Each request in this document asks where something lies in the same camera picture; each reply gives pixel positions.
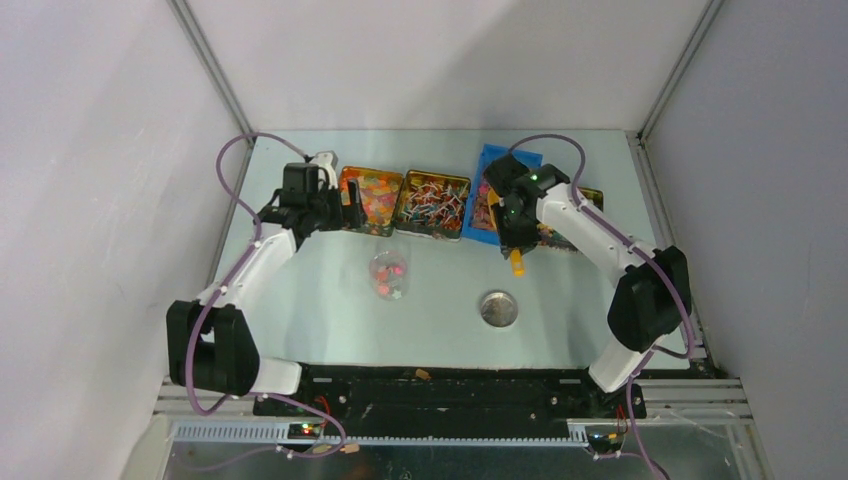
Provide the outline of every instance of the blue container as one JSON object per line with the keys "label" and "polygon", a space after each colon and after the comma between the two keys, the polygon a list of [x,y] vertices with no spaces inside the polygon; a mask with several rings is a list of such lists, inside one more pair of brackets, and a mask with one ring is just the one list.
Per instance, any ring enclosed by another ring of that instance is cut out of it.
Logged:
{"label": "blue container", "polygon": [[[500,242],[498,242],[498,233],[494,231],[494,227],[492,227],[492,230],[487,230],[473,227],[472,223],[474,223],[474,202],[477,201],[477,196],[481,193],[481,187],[487,186],[485,183],[486,180],[483,178],[483,170],[485,170],[490,163],[506,155],[507,152],[509,152],[509,148],[507,147],[489,145],[488,143],[483,145],[483,151],[480,153],[480,162],[477,164],[477,174],[474,176],[474,181],[471,183],[471,195],[468,196],[468,200],[465,202],[465,219],[462,223],[463,237],[491,245],[500,244]],[[534,169],[542,166],[542,155],[539,153],[515,150],[512,154],[519,162],[523,163],[528,168]],[[486,205],[485,196],[483,197],[482,202],[483,205]]]}

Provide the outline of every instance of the white table surface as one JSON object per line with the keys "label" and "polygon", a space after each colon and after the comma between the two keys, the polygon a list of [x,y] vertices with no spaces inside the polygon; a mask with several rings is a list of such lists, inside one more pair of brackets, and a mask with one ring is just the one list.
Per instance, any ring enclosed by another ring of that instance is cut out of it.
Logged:
{"label": "white table surface", "polygon": [[[303,150],[334,150],[346,165],[406,173],[410,168],[473,178],[484,143],[508,146],[534,131],[388,130],[273,132]],[[564,133],[586,149],[581,185],[604,192],[604,210],[620,227],[653,242],[648,212],[624,132]],[[523,146],[542,153],[569,175],[578,164],[565,142]],[[277,142],[259,139],[242,198],[264,205],[282,181],[283,166],[298,157]],[[220,278],[251,233],[237,209],[218,266]],[[611,333],[606,314],[614,288],[580,254],[536,249],[527,273],[512,275],[496,246],[463,238],[458,243],[395,233],[410,253],[411,286],[400,300],[371,290],[367,267],[379,237],[352,232],[315,233],[267,286],[257,315],[248,318],[263,355],[315,364],[454,368],[584,368]],[[518,301],[518,319],[496,329],[478,313],[481,297],[502,289]],[[665,345],[683,350],[682,336]],[[688,362],[657,355],[648,368],[684,369]]]}

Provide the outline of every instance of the clear plastic cup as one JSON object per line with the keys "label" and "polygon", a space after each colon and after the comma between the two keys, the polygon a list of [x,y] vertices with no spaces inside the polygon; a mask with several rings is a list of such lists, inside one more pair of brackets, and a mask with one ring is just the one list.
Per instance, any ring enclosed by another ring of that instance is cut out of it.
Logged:
{"label": "clear plastic cup", "polygon": [[397,242],[380,242],[368,264],[371,286],[384,300],[398,300],[409,291],[409,254],[403,254],[403,245]]}

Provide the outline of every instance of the tin of colorful candy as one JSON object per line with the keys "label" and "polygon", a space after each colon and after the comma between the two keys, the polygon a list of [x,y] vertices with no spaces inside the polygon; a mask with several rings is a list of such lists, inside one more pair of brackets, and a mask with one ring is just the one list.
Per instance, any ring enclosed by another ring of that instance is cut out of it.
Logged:
{"label": "tin of colorful candy", "polygon": [[394,224],[399,232],[458,241],[471,180],[410,170],[406,173]]}
{"label": "tin of colorful candy", "polygon": [[389,237],[392,235],[392,214],[397,203],[398,192],[403,185],[403,174],[372,170],[361,167],[344,167],[339,175],[342,203],[347,204],[349,194],[347,182],[356,181],[362,197],[362,206],[368,215],[368,221],[354,232]]}

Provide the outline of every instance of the metal tin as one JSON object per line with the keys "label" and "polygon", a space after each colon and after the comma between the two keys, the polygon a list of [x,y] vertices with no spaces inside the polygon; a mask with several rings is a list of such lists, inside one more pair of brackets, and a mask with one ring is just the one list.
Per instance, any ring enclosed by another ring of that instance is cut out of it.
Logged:
{"label": "metal tin", "polygon": [[408,171],[395,207],[395,228],[458,241],[470,187],[467,177]]}
{"label": "metal tin", "polygon": [[355,181],[359,186],[362,206],[365,207],[365,213],[368,215],[365,225],[351,230],[390,237],[394,230],[392,215],[398,193],[403,185],[403,174],[362,167],[344,167],[339,175],[339,190],[343,204],[350,201],[347,191],[349,180]]}
{"label": "metal tin", "polygon": [[518,318],[518,302],[506,292],[491,292],[480,302],[480,316],[493,327],[508,327]]}

